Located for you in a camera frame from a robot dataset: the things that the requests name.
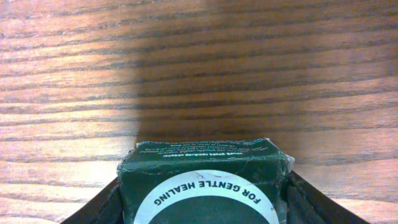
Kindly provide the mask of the dark green round-logo box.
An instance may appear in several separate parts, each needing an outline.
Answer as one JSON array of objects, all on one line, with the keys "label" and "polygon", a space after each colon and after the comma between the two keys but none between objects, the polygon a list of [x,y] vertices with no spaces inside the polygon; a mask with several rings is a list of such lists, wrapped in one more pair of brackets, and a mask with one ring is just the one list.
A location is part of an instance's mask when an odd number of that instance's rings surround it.
[{"label": "dark green round-logo box", "polygon": [[124,221],[282,223],[294,162],[267,138],[139,142],[117,170]]}]

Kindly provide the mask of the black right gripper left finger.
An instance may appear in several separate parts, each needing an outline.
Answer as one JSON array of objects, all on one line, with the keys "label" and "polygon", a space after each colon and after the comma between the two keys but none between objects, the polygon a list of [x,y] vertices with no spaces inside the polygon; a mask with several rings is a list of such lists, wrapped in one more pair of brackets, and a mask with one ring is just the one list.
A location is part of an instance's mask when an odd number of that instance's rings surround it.
[{"label": "black right gripper left finger", "polygon": [[123,203],[119,179],[115,178],[99,194],[62,224],[123,224]]}]

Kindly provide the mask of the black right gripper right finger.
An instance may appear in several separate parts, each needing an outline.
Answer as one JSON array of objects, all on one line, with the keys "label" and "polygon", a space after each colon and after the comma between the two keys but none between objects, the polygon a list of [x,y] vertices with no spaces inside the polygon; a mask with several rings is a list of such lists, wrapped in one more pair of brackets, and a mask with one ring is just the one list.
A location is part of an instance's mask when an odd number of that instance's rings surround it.
[{"label": "black right gripper right finger", "polygon": [[292,171],[287,187],[287,224],[369,224]]}]

